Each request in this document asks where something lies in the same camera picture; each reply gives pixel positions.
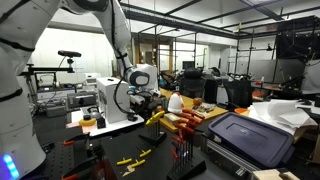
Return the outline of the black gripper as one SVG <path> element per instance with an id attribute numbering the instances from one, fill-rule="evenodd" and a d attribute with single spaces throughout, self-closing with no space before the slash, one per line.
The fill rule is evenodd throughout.
<path id="1" fill-rule="evenodd" d="M 158 89 L 141 89 L 130 87 L 127 91 L 130 103 L 133 105 L 145 105 L 151 103 L 155 98 L 159 98 L 161 93 Z"/>

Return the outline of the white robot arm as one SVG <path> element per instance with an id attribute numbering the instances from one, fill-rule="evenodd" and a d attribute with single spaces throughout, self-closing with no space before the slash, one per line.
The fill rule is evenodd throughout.
<path id="1" fill-rule="evenodd" d="M 46 159 L 17 77 L 43 70 L 29 60 L 60 9 L 95 16 L 118 60 L 121 79 L 135 87 L 152 84 L 150 66 L 135 67 L 128 58 L 131 31 L 119 0 L 0 0 L 0 180 L 19 180 Z"/>

